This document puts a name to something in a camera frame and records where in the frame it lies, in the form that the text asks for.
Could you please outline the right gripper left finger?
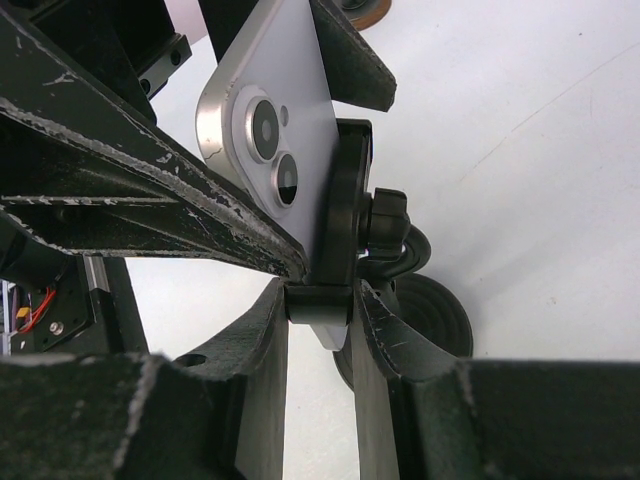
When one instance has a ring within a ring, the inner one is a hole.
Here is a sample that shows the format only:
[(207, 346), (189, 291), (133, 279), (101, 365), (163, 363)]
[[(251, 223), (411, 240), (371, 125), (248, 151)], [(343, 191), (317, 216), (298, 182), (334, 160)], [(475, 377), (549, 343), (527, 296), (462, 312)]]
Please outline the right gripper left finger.
[(192, 352), (1, 363), (5, 479), (279, 479), (288, 322), (272, 280)]

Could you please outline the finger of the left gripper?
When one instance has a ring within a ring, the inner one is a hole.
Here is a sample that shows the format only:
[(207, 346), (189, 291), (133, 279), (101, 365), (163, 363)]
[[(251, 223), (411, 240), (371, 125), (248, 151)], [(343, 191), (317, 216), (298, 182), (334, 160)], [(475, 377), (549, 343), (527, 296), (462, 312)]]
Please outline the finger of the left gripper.
[(311, 1), (331, 99), (388, 112), (397, 81), (334, 1)]

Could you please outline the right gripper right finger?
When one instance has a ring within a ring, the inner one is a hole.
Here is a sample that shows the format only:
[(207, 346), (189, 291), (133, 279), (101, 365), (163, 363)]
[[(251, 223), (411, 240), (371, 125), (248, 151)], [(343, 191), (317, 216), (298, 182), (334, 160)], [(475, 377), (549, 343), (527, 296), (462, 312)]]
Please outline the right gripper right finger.
[(361, 284), (350, 327), (364, 479), (635, 479), (634, 362), (457, 358)]

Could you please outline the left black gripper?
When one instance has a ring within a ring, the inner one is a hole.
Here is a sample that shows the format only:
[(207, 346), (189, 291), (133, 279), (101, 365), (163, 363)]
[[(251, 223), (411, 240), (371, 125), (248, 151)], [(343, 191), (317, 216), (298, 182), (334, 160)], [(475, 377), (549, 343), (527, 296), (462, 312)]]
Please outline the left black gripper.
[(165, 1), (1, 13), (1, 215), (68, 255), (211, 259), (301, 278), (303, 247), (158, 128), (191, 58)]

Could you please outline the silver phone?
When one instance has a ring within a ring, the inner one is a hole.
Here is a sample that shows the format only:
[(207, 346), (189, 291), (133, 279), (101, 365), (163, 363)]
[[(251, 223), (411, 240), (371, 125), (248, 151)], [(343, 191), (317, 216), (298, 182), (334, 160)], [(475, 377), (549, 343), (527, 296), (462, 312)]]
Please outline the silver phone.
[(197, 104), (206, 165), (314, 259), (339, 134), (307, 1), (260, 1)]

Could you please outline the black pole phone stand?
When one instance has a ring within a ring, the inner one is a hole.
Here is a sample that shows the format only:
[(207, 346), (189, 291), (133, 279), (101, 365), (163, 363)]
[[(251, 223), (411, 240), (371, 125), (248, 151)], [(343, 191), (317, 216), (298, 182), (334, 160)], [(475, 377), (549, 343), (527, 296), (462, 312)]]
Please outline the black pole phone stand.
[(348, 386), (353, 384), (349, 325), (360, 280), (427, 340), (456, 357), (471, 356), (472, 327), (462, 304), (447, 287), (420, 272), (432, 249), (409, 218), (405, 193), (367, 190), (371, 123), (340, 119), (337, 126), (338, 149), (320, 218), (319, 250), (304, 282), (286, 288), (289, 319), (314, 329)]

